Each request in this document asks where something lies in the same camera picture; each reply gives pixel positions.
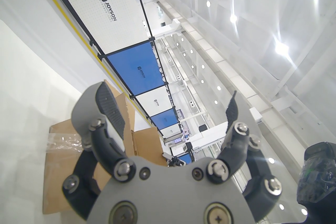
black rubber pad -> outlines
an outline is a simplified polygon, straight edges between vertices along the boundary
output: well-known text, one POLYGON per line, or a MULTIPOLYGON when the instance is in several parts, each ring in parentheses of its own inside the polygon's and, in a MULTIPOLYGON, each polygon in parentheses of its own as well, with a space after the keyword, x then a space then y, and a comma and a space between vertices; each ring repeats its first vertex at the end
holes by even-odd
POLYGON ((117 133, 124 140, 125 121, 119 111, 118 104, 115 101, 113 93, 106 82, 103 82, 97 90, 96 103, 99 111, 106 115, 117 133))

plastic wrap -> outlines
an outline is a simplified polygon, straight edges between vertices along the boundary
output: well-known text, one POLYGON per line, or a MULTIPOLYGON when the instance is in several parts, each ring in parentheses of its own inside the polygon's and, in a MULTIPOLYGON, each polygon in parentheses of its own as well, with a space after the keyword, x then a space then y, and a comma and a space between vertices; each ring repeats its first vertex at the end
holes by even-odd
POLYGON ((82 152, 82 140, 79 134, 49 133, 47 153, 66 150, 70 152, 82 152))
POLYGON ((319 157, 306 160, 297 188, 297 201, 316 203, 335 190, 335 160, 319 157))

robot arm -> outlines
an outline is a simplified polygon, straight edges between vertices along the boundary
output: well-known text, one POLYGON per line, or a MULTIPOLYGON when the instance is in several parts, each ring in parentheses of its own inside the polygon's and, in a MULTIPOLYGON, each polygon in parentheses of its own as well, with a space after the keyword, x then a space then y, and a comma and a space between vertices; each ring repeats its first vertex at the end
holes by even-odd
POLYGON ((127 158, 120 140, 124 122, 113 94, 104 82, 93 85, 72 112, 84 151, 64 181, 63 193, 88 223, 256 223, 277 202, 281 183, 271 175, 260 150, 260 130, 237 92, 227 117, 216 159, 158 166, 141 157, 127 158), (92 178, 97 161, 112 176, 101 192, 92 178), (245 161, 252 179, 241 194, 230 177, 245 161), (167 208, 174 213, 166 214, 167 208))

monitor screen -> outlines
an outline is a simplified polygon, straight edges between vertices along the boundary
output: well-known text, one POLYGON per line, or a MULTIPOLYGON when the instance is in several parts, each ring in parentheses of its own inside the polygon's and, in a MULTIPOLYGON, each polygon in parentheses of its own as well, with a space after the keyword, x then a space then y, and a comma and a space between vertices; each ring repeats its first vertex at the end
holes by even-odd
POLYGON ((185 154, 179 157, 179 159, 183 160, 186 162, 186 164, 190 164, 191 163, 191 157, 189 154, 185 154))

joyson logo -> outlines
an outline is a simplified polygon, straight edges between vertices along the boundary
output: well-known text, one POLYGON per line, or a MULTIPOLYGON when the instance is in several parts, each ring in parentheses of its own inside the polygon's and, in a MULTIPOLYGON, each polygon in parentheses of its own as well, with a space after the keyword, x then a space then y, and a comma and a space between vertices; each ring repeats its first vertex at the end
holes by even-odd
POLYGON ((112 10, 111 5, 107 2, 107 0, 101 0, 102 3, 104 4, 105 10, 108 13, 108 15, 110 16, 110 21, 116 21, 117 18, 112 10))

